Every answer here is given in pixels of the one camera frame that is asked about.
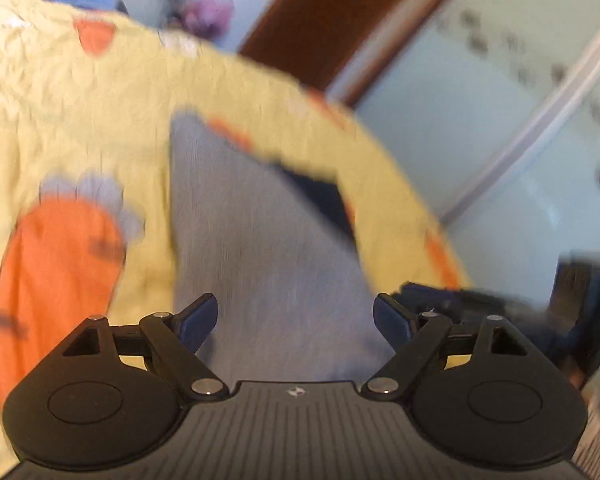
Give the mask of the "grey fuzzy sweater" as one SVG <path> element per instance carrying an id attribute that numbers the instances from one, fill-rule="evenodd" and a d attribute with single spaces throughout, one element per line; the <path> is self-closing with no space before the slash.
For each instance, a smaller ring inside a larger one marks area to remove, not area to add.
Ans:
<path id="1" fill-rule="evenodd" d="M 170 131 L 174 306 L 210 292 L 200 358 L 229 385 L 365 382 L 392 356 L 352 244 L 271 166 L 189 112 Z"/>

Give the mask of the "purple plastic bag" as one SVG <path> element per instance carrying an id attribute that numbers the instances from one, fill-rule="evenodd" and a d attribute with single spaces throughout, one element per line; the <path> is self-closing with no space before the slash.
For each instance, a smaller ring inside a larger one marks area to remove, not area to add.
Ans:
<path id="1" fill-rule="evenodd" d="M 215 40 L 227 33 L 234 12 L 233 0 L 184 0 L 178 18 L 186 32 Z"/>

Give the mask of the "frosted glass sliding wardrobe door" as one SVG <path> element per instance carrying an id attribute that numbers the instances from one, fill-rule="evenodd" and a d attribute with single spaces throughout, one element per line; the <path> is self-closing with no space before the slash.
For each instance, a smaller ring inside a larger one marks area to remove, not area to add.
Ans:
<path id="1" fill-rule="evenodd" d="M 600 0 L 446 0 L 355 105 L 474 284 L 600 256 Z"/>

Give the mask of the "yellow carrot print quilt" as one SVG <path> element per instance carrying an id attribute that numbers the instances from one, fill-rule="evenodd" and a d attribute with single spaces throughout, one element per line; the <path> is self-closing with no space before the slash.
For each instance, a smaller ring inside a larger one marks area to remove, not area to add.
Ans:
<path id="1" fill-rule="evenodd" d="M 42 0 L 0 0 L 0 266 L 41 181 L 94 171 L 121 185 L 144 222 L 110 318 L 170 307 L 168 141 L 181 108 L 252 154 L 335 180 L 376 292 L 469 284 L 406 175 L 347 107 L 180 32 Z M 0 477 L 15 461 L 0 422 Z"/>

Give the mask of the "brown wooden door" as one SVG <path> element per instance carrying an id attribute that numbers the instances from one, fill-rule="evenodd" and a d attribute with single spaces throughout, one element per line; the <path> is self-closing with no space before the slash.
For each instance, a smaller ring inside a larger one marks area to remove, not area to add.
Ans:
<path id="1" fill-rule="evenodd" d="M 446 0 L 272 0 L 239 49 L 355 107 Z"/>

